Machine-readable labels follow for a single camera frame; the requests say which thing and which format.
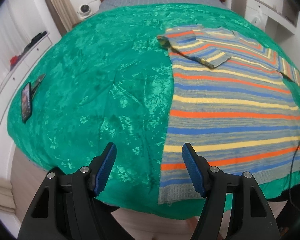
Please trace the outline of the striped knit sweater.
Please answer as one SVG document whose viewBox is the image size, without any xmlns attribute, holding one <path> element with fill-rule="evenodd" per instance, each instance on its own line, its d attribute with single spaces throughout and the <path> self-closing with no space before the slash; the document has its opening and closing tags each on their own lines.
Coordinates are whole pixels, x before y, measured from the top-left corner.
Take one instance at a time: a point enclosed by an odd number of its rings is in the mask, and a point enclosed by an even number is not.
<svg viewBox="0 0 300 240">
<path fill-rule="evenodd" d="M 251 172 L 260 184 L 300 173 L 300 107 L 285 81 L 300 72 L 277 51 L 234 30 L 187 25 L 158 36 L 174 91 L 159 204 L 198 198 L 181 150 L 189 142 L 210 165 Z"/>
</svg>

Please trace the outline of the white drawer cabinet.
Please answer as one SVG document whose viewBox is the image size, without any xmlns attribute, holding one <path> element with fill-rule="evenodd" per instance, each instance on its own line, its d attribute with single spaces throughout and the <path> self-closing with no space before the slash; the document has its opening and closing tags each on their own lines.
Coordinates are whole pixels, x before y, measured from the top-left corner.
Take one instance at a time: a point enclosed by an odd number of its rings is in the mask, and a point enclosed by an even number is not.
<svg viewBox="0 0 300 240">
<path fill-rule="evenodd" d="M 51 46 L 52 42 L 49 36 L 45 34 L 21 58 L 0 87 L 0 178 L 10 179 L 15 152 L 15 143 L 7 131 L 7 115 L 10 104 L 29 73 Z"/>
</svg>

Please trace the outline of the black smartphone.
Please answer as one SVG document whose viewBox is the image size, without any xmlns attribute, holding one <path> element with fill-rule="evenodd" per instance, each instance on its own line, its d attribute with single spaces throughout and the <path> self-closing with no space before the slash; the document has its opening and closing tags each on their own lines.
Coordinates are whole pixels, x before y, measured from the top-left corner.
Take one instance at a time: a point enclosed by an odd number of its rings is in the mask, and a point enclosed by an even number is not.
<svg viewBox="0 0 300 240">
<path fill-rule="evenodd" d="M 32 86 L 28 82 L 21 91 L 21 118 L 25 123 L 32 115 Z"/>
</svg>

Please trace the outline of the dark remote control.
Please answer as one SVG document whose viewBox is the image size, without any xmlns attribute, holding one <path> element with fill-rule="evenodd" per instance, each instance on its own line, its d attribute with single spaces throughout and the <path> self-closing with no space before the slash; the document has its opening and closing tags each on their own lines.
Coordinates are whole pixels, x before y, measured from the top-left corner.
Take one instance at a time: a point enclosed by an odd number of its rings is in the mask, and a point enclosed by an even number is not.
<svg viewBox="0 0 300 240">
<path fill-rule="evenodd" d="M 31 90 L 31 98 L 32 99 L 34 98 L 36 91 L 37 91 L 39 85 L 42 83 L 44 77 L 45 77 L 45 74 L 42 74 L 36 79 L 34 86 L 32 87 L 32 90 Z"/>
</svg>

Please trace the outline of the green satin bedspread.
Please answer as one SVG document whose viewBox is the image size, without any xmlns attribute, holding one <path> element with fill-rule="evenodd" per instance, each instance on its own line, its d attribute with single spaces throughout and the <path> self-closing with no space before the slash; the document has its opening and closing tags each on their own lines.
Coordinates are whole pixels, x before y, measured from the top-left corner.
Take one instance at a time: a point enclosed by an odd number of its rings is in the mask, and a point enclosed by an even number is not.
<svg viewBox="0 0 300 240">
<path fill-rule="evenodd" d="M 172 63 L 158 36 L 187 25 L 237 31 L 296 68 L 265 32 L 231 10 L 200 4 L 119 7 L 84 21 L 43 56 L 27 78 L 33 83 L 45 74 L 32 115 L 22 122 L 18 92 L 8 112 L 9 135 L 31 161 L 65 173 L 87 165 L 113 142 L 117 157 L 99 200 L 166 218 L 199 215 L 199 194 L 158 202 L 174 91 Z M 300 89 L 292 81 L 285 84 L 300 107 Z M 260 186 L 271 199 L 298 184 L 300 173 L 290 173 Z"/>
</svg>

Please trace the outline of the red item on cabinet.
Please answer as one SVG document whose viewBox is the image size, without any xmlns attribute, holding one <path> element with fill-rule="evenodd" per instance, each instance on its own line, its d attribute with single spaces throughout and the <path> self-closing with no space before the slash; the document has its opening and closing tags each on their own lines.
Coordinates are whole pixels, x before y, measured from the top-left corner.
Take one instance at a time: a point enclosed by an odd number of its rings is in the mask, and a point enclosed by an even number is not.
<svg viewBox="0 0 300 240">
<path fill-rule="evenodd" d="M 10 67 L 13 68 L 20 60 L 20 55 L 15 55 L 10 59 Z"/>
</svg>

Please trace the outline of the black item on cabinet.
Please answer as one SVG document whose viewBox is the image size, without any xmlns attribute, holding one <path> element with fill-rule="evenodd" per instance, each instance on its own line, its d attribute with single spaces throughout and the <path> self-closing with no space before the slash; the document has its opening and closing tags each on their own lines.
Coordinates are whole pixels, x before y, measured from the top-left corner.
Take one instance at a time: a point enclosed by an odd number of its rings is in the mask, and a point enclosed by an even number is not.
<svg viewBox="0 0 300 240">
<path fill-rule="evenodd" d="M 47 34 L 47 31 L 44 31 L 42 33 L 38 33 L 34 38 L 32 38 L 31 42 L 24 48 L 23 53 L 28 52 L 38 41 L 40 41 L 45 35 Z"/>
</svg>

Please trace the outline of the beige curtain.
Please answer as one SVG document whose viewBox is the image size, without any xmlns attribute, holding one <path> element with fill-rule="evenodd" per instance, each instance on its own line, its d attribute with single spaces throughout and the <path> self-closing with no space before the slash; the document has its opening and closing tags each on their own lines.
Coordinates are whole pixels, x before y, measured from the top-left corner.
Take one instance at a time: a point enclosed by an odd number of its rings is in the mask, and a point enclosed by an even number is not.
<svg viewBox="0 0 300 240">
<path fill-rule="evenodd" d="M 62 36 L 79 23 L 79 18 L 70 0 L 45 0 L 49 12 Z"/>
</svg>

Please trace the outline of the white built-in desk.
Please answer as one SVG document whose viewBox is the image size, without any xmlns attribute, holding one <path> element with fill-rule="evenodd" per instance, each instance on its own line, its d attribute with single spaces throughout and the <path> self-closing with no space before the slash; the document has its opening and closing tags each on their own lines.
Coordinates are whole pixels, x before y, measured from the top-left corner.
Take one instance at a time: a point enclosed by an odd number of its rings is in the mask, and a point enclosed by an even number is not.
<svg viewBox="0 0 300 240">
<path fill-rule="evenodd" d="M 271 38 L 281 31 L 294 35 L 298 25 L 299 10 L 292 0 L 283 0 L 282 11 L 270 7 L 260 0 L 231 0 L 231 10 L 245 18 L 248 22 L 261 8 L 264 20 L 264 31 Z"/>
</svg>

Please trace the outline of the white plastic bag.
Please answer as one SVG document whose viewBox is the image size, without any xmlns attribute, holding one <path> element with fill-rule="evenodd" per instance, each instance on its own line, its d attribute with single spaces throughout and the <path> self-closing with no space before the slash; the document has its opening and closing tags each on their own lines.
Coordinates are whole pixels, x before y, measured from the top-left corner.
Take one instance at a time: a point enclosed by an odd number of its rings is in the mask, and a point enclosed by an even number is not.
<svg viewBox="0 0 300 240">
<path fill-rule="evenodd" d="M 258 8 L 257 13 L 253 16 L 250 23 L 259 29 L 264 29 L 264 20 L 261 8 Z"/>
</svg>

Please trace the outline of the small white fan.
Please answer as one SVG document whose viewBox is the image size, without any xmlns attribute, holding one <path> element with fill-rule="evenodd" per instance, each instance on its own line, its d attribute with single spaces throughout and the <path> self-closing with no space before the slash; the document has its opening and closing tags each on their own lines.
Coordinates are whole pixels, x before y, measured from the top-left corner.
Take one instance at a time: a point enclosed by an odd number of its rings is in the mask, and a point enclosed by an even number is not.
<svg viewBox="0 0 300 240">
<path fill-rule="evenodd" d="M 90 17 L 93 14 L 93 12 L 88 4 L 83 4 L 79 7 L 77 14 L 79 16 L 79 19 L 83 20 Z"/>
</svg>

